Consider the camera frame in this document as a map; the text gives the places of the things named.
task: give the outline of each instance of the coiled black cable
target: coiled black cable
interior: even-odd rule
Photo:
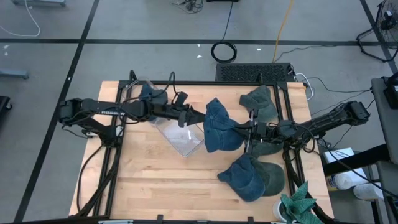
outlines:
[[[233,6],[234,6],[234,2],[231,2],[231,9],[229,10],[228,21],[227,21],[227,23],[226,23],[226,27],[225,27],[225,32],[224,32],[223,38],[222,38],[219,42],[213,44],[213,46],[211,47],[211,56],[212,56],[212,57],[214,58],[214,60],[216,60],[218,63],[231,63],[231,62],[234,62],[235,59],[236,59],[236,55],[237,55],[237,53],[238,53],[238,50],[236,49],[236,46],[235,46],[234,44],[229,43],[229,42],[227,42],[227,41],[224,41],[224,38],[225,38],[225,35],[226,35],[226,31],[228,30],[229,19],[231,18],[231,12],[232,12],[232,7],[233,7]],[[228,47],[230,47],[230,48],[234,51],[234,54],[233,54],[233,56],[232,56],[230,59],[222,60],[222,59],[219,59],[218,57],[216,57],[216,55],[214,54],[214,49],[216,49],[216,47],[217,47],[218,45],[220,45],[220,44],[227,45]]]

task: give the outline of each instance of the wooden tabletop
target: wooden tabletop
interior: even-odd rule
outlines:
[[[118,82],[103,82],[98,99],[114,101],[117,87]],[[311,119],[303,84],[288,83],[288,87],[294,120],[301,123]],[[202,113],[206,112],[206,104],[217,97],[228,110],[230,118],[239,123],[244,123],[249,118],[247,110],[238,103],[239,97],[255,88],[256,86],[176,86],[177,91],[188,94],[186,103]],[[169,97],[174,95],[172,88],[167,92]],[[139,88],[134,90],[133,96],[138,93]],[[279,95],[286,118],[283,93],[280,91]],[[111,122],[110,116],[96,115],[95,119],[105,125]],[[88,140],[83,162],[100,144],[99,138]],[[127,125],[111,218],[155,220],[157,215],[163,214],[165,220],[246,221],[252,216],[259,222],[277,221],[272,214],[272,206],[280,199],[280,194],[247,203],[229,185],[217,179],[217,174],[226,170],[243,150],[242,146],[233,152],[216,151],[209,154],[202,145],[191,156],[182,157],[153,124]],[[90,199],[98,186],[103,156],[104,150],[90,161],[84,171],[81,206]],[[315,153],[301,151],[301,158],[309,192],[318,199],[317,203],[325,213],[333,217],[320,157]],[[282,152],[261,156],[259,160],[276,163],[285,170]],[[285,179],[285,188],[281,193],[289,195],[286,175]],[[104,206],[103,202],[100,213],[104,212]],[[75,193],[70,214],[76,212]]]

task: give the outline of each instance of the floor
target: floor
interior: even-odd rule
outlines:
[[[188,15],[173,7],[173,1],[67,0],[66,7],[33,5],[32,15],[41,28],[38,38],[15,40],[0,30],[0,67],[30,74],[28,80],[0,78],[0,95],[10,96],[14,105],[0,129],[0,223],[14,220],[45,136],[52,134],[47,130],[55,105],[69,84],[66,98],[96,98],[103,80],[127,79],[130,69],[151,80],[166,80],[171,71],[177,80],[214,80],[216,62],[209,43],[222,38],[230,3],[205,2],[202,12]],[[295,1],[278,53],[311,45],[308,41],[338,46],[296,50],[279,62],[290,62],[296,72],[321,78],[333,90],[367,90],[370,79],[392,75],[395,62],[374,60],[353,42],[371,27],[361,3],[367,3],[375,17],[379,1]],[[226,39],[253,40],[237,45],[235,63],[272,61],[288,4],[288,0],[234,4]],[[91,10],[88,41],[78,45]],[[0,26],[23,34],[37,32],[26,8],[11,1],[0,2]],[[106,39],[130,41],[104,44]],[[377,42],[374,34],[364,40]],[[385,57],[378,45],[366,50]],[[231,52],[220,46],[216,54],[227,58]],[[79,56],[76,67],[71,66]],[[315,89],[308,102],[312,113],[354,95],[331,93],[319,81],[310,82]],[[369,92],[355,98],[365,105],[372,99]],[[364,151],[384,142],[376,107],[372,105],[369,111],[369,122],[353,127],[338,147]],[[337,142],[347,128],[328,132],[326,140]],[[67,216],[85,144],[84,139],[55,127],[24,221]],[[331,200],[335,217],[341,221],[373,223],[370,203],[356,200],[352,190],[333,193]]]

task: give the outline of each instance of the blue baseball cap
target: blue baseball cap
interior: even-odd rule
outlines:
[[[245,202],[259,199],[266,191],[264,182],[247,154],[243,154],[228,170],[219,173],[217,177],[218,180],[226,182]]]
[[[234,151],[243,143],[243,137],[233,128],[238,123],[229,118],[228,112],[221,102],[214,98],[206,105],[205,146],[208,152]]]

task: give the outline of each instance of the table leg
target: table leg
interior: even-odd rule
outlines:
[[[340,159],[340,161],[352,169],[357,169],[360,167],[374,164],[377,161],[389,161],[389,159],[390,155],[388,153],[387,146],[386,144],[382,144],[380,146],[368,149],[367,151],[360,152],[344,159]],[[337,161],[331,162],[323,166],[323,173],[325,177],[346,171],[349,171],[349,169],[345,168]]]

